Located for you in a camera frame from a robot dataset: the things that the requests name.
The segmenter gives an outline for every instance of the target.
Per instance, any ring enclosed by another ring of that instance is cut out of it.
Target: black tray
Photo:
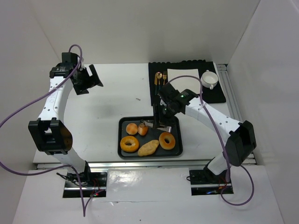
[[[172,126],[171,134],[174,136],[176,140],[176,145],[172,150],[164,150],[159,145],[157,150],[152,155],[147,156],[139,156],[138,150],[133,153],[127,153],[122,151],[120,142],[123,137],[129,136],[129,134],[126,132],[126,127],[129,123],[135,123],[137,126],[140,123],[140,120],[153,120],[153,116],[150,117],[125,117],[120,119],[119,125],[118,125],[118,148],[117,153],[121,158],[139,158],[139,159],[145,159],[145,158],[154,158],[154,157],[173,157],[173,156],[179,156],[183,152],[183,144],[182,144],[182,136],[181,131],[179,128],[179,121],[178,118],[175,118],[175,124]],[[152,140],[159,140],[160,134],[163,133],[161,130],[154,130],[152,128],[149,128],[147,134],[145,136],[141,136],[140,134],[134,135],[139,141],[140,147],[143,146],[145,143],[148,143]]]

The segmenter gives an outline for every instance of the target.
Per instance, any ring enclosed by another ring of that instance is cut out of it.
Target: white wall
[[[284,221],[298,223],[299,0],[261,0],[228,68]]]
[[[228,63],[260,0],[30,0],[57,54],[86,63]]]
[[[48,90],[49,70],[59,60],[25,1],[1,2],[0,30],[0,120],[3,120]],[[37,118],[42,104],[21,112],[0,130],[0,160],[14,170],[27,172],[33,168],[36,147],[27,126]],[[0,168],[0,180],[0,222],[10,224],[26,178]]]

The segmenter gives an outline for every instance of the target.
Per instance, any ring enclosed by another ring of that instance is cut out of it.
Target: purple cable
[[[172,81],[174,81],[174,80],[176,80],[176,79],[178,79],[178,78],[184,78],[184,77],[195,78],[196,80],[198,80],[198,81],[200,82],[200,91],[199,91],[200,102],[201,102],[201,104],[203,105],[203,108],[204,108],[204,110],[206,111],[206,113],[207,113],[209,119],[211,120],[211,122],[212,122],[212,124],[213,124],[213,127],[214,127],[214,129],[215,129],[215,131],[216,131],[216,134],[217,134],[217,136],[218,136],[218,138],[219,138],[219,141],[220,141],[220,144],[221,144],[221,147],[222,147],[222,150],[223,150],[224,158],[225,158],[225,160],[226,160],[226,164],[227,164],[227,166],[228,166],[228,171],[227,171],[227,173],[226,173],[225,179],[226,179],[227,182],[229,182],[229,181],[230,181],[230,164],[229,164],[228,153],[227,153],[226,148],[225,148],[225,146],[224,146],[224,143],[223,143],[222,137],[221,137],[221,135],[220,135],[220,132],[219,132],[219,130],[218,130],[216,124],[215,124],[215,121],[213,120],[212,115],[210,114],[209,110],[208,110],[208,109],[206,108],[206,106],[204,105],[204,102],[203,102],[203,99],[202,99],[202,82],[201,82],[200,78],[197,78],[197,77],[194,77],[194,76],[189,76],[189,75],[182,75],[182,76],[177,76],[177,77],[171,79],[168,83],[170,83],[170,82],[172,82]],[[234,205],[234,206],[241,206],[241,205],[245,205],[245,204],[247,204],[247,203],[252,199],[253,194],[254,194],[254,183],[253,183],[252,177],[251,177],[250,173],[248,172],[248,170],[247,170],[244,166],[241,165],[241,167],[246,171],[246,173],[248,174],[249,179],[250,179],[250,181],[251,181],[252,192],[251,192],[251,195],[250,195],[249,199],[248,199],[247,201],[243,202],[243,203],[240,203],[240,204],[234,204],[234,203],[228,202],[228,201],[223,197],[223,191],[224,191],[225,189],[227,189],[228,187],[222,189],[222,191],[220,192],[220,195],[221,195],[222,199],[223,199],[226,203],[228,203],[228,204],[230,204],[230,205]]]
[[[57,89],[59,89],[60,86],[62,86],[69,78],[72,77],[72,75],[76,72],[76,70],[78,69],[79,65],[81,64],[81,61],[82,61],[82,49],[79,45],[77,44],[73,44],[70,46],[69,48],[69,52],[71,51],[71,49],[73,47],[78,47],[79,50],[80,50],[80,57],[79,57],[79,61],[77,63],[77,65],[75,66],[75,68],[73,69],[73,71],[66,77],[66,79],[64,81],[62,81],[55,89],[49,91],[48,93],[46,93],[45,95],[33,100],[32,102],[22,106],[20,109],[16,110],[15,112],[13,112],[12,114],[8,115],[8,117],[6,117],[1,123],[0,123],[0,128],[9,120],[11,119],[14,115],[16,115],[17,113],[21,112],[22,110],[24,110],[25,108],[29,107],[30,105],[33,105],[34,103],[48,97],[49,95],[51,95],[52,93],[54,93]],[[80,196],[81,196],[81,201],[82,201],[82,207],[83,207],[83,216],[85,217],[85,212],[86,212],[86,207],[87,207],[87,204],[89,203],[89,201],[91,200],[91,198],[94,196],[92,195],[92,197],[90,197],[86,203],[86,205],[84,205],[84,198],[83,198],[83,191],[82,191],[82,184],[81,184],[81,179],[80,179],[80,176],[77,172],[77,170],[72,167],[71,165],[62,165],[62,166],[59,166],[59,167],[56,167],[56,168],[51,168],[51,169],[48,169],[48,170],[45,170],[45,171],[42,171],[42,172],[39,172],[39,173],[33,173],[33,174],[25,174],[25,173],[20,173],[20,172],[17,172],[17,171],[14,171],[10,168],[8,168],[7,166],[5,166],[1,161],[0,161],[0,166],[5,169],[6,171],[12,173],[12,174],[16,174],[16,175],[20,175],[20,176],[35,176],[35,175],[40,175],[40,174],[45,174],[45,173],[48,173],[48,172],[51,172],[53,170],[56,170],[56,169],[60,169],[60,168],[65,168],[65,167],[71,167],[74,172],[76,173],[76,176],[78,178],[78,182],[79,182],[79,188],[80,188]]]

